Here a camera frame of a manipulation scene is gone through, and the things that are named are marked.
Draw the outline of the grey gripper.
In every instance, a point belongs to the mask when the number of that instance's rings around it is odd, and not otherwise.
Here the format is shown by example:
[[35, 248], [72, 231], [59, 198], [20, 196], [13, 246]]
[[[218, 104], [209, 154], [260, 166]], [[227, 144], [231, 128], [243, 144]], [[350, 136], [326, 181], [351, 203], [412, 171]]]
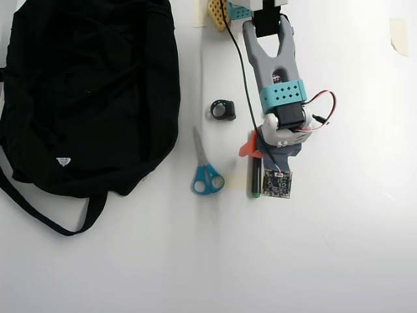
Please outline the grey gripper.
[[269, 151], [271, 152], [274, 159], [271, 159], [269, 154], [266, 152], [264, 145], [256, 135], [256, 131], [251, 131], [248, 141], [240, 148], [239, 157], [253, 157], [263, 160], [265, 169], [277, 170], [275, 164], [278, 165], [281, 171], [291, 171], [288, 163], [289, 157], [296, 157], [301, 151], [302, 144], [296, 144], [286, 147], [273, 147], [268, 145]]

